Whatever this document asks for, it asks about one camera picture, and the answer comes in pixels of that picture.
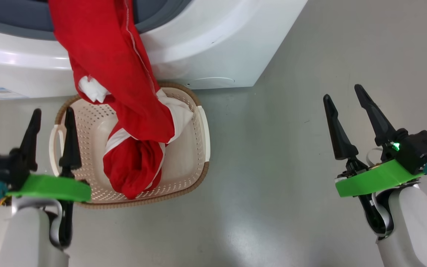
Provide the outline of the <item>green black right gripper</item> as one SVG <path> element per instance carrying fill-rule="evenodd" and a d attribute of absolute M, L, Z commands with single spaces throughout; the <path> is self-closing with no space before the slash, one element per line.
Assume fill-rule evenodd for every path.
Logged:
<path fill-rule="evenodd" d="M 408 135 L 395 142 L 396 130 L 378 105 L 360 84 L 354 85 L 361 107 L 366 111 L 375 133 L 375 144 L 382 146 L 393 142 L 393 159 L 371 167 L 349 178 L 337 178 L 335 187 L 341 197 L 354 197 L 384 191 L 406 184 L 427 175 L 427 131 Z M 326 94 L 322 98 L 334 158 L 344 160 L 358 155 L 357 147 L 350 143 L 338 119 L 338 111 L 332 98 Z"/>

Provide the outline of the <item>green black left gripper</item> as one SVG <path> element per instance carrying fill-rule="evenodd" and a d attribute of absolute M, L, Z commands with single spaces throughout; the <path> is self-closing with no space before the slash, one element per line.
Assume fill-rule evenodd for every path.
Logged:
<path fill-rule="evenodd" d="M 33 197 L 57 199 L 62 201 L 88 202 L 91 200 L 91 188 L 77 181 L 74 170 L 82 167 L 76 117 L 73 108 L 66 109 L 64 126 L 66 128 L 64 152 L 59 159 L 62 171 L 59 177 L 33 174 L 37 171 L 37 135 L 41 127 L 42 111 L 33 111 L 21 146 L 12 149 L 9 154 L 0 154 L 0 199 L 10 197 Z"/>

